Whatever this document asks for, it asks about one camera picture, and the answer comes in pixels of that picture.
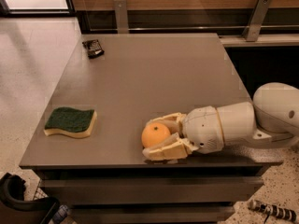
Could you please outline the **white rounded gripper body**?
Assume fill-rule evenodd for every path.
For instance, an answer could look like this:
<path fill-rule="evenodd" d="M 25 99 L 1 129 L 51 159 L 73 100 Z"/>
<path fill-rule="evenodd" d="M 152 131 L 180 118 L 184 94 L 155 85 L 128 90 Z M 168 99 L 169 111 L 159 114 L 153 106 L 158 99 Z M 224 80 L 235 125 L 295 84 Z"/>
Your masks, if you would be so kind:
<path fill-rule="evenodd" d="M 221 122 L 217 109 L 212 106 L 196 108 L 182 121 L 183 135 L 202 154 L 224 148 Z"/>

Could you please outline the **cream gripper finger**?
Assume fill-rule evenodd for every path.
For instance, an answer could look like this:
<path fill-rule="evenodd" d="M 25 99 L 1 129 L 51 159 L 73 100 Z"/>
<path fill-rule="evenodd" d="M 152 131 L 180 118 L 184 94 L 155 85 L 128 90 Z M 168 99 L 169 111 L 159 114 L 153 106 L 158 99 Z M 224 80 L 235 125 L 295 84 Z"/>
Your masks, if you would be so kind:
<path fill-rule="evenodd" d="M 186 114 L 177 112 L 156 119 L 151 119 L 147 122 L 147 125 L 154 122 L 162 123 L 169 129 L 170 133 L 182 134 L 182 121 L 185 118 Z"/>
<path fill-rule="evenodd" d="M 188 138 L 181 138 L 178 133 L 174 133 L 162 143 L 145 148 L 142 153 L 151 161 L 169 161 L 185 159 L 197 149 Z"/>

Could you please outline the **black curved robot base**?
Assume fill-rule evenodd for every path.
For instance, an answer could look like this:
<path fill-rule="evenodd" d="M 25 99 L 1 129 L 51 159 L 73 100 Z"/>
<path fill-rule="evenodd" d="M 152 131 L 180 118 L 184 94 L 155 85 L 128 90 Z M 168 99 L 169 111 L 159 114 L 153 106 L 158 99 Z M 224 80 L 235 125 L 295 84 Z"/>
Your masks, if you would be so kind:
<path fill-rule="evenodd" d="M 58 211 L 60 202 L 46 197 L 24 200 L 25 181 L 18 175 L 5 173 L 0 179 L 0 224 L 48 224 Z"/>

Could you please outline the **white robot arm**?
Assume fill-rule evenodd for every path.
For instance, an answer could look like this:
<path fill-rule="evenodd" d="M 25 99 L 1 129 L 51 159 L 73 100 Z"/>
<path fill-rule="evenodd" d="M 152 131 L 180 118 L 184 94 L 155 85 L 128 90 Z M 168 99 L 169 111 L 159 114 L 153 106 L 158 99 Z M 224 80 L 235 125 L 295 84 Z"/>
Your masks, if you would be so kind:
<path fill-rule="evenodd" d="M 185 159 L 240 145 L 282 148 L 298 144 L 299 90 L 283 83 L 262 85 L 253 101 L 222 107 L 196 108 L 188 114 L 173 113 L 150 120 L 146 130 L 165 138 L 145 145 L 143 155 L 151 161 Z"/>

